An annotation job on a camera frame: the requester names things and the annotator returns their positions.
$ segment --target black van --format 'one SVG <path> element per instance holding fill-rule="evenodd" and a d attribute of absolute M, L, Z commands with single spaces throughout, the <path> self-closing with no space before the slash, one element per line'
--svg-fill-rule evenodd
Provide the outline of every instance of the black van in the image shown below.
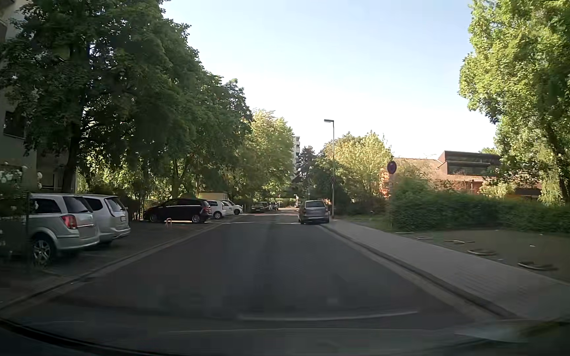
<path fill-rule="evenodd" d="M 209 217 L 210 204 L 205 199 L 198 198 L 170 199 L 144 212 L 144 219 L 152 223 L 163 223 L 168 218 L 173 221 L 205 223 Z"/>

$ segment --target street lamp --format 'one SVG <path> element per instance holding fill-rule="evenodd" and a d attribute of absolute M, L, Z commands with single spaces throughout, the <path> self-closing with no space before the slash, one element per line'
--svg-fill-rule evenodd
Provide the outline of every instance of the street lamp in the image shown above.
<path fill-rule="evenodd" d="M 333 120 L 325 119 L 324 122 L 331 123 L 331 151 L 333 152 L 333 163 L 331 164 L 331 218 L 336 216 L 336 124 Z"/>

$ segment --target asphalt road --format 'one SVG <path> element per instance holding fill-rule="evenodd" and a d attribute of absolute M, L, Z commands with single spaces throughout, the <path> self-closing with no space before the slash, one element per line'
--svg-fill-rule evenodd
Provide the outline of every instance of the asphalt road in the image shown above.
<path fill-rule="evenodd" d="M 222 223 L 71 286 L 10 319 L 50 335 L 138 350 L 177 351 L 182 340 L 193 353 L 213 352 L 204 346 L 212 341 L 202 336 L 220 330 L 430 333 L 471 322 L 320 226 L 298 224 L 294 212 L 286 211 Z M 249 347 L 240 341 L 236 346 Z"/>

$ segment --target paved sidewalk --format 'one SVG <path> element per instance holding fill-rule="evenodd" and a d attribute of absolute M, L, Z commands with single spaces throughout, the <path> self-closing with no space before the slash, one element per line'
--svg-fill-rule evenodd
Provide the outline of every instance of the paved sidewalk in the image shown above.
<path fill-rule="evenodd" d="M 323 227 L 503 317 L 570 318 L 570 283 L 344 220 Z"/>

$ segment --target blue sky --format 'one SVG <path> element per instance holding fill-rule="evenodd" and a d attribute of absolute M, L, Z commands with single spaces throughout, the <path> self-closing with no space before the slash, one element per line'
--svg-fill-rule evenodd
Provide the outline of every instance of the blue sky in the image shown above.
<path fill-rule="evenodd" d="M 171 0 L 206 69 L 237 78 L 318 150 L 348 131 L 384 135 L 397 157 L 493 146 L 495 126 L 457 94 L 472 50 L 467 0 Z"/>

